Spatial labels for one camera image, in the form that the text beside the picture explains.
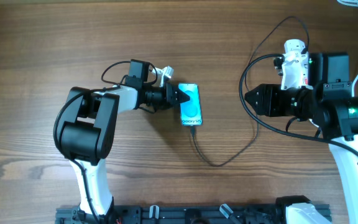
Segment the teal screen Samsung smartphone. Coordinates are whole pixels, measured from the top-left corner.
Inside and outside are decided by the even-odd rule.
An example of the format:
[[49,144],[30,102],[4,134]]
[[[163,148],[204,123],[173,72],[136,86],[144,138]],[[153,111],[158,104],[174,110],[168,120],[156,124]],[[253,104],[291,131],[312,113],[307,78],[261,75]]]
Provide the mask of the teal screen Samsung smartphone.
[[181,124],[184,126],[201,126],[203,123],[200,92],[195,83],[180,83],[179,89],[190,99],[180,104]]

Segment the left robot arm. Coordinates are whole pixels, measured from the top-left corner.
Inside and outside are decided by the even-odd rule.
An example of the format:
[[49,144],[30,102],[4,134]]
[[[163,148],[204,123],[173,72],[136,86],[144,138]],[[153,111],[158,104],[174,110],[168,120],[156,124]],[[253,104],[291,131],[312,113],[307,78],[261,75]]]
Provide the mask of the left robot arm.
[[168,68],[131,59],[129,73],[108,88],[70,89],[53,125],[55,147],[74,168],[83,223],[116,223],[114,197],[107,182],[106,158],[111,151],[118,114],[130,110],[154,112],[190,101],[178,85],[172,85]]

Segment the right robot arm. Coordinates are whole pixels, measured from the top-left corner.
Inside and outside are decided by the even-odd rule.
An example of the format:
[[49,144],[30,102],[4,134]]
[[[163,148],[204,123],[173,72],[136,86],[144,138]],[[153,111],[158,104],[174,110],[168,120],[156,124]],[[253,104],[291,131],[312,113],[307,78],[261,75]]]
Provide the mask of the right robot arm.
[[[239,83],[241,103],[248,115],[267,129],[328,144],[341,176],[349,221],[358,223],[358,97],[352,95],[349,56],[346,53],[314,53],[306,67],[309,88],[260,84],[248,92],[243,90],[248,73],[245,70]],[[282,131],[261,121],[260,116],[310,119],[323,136]]]

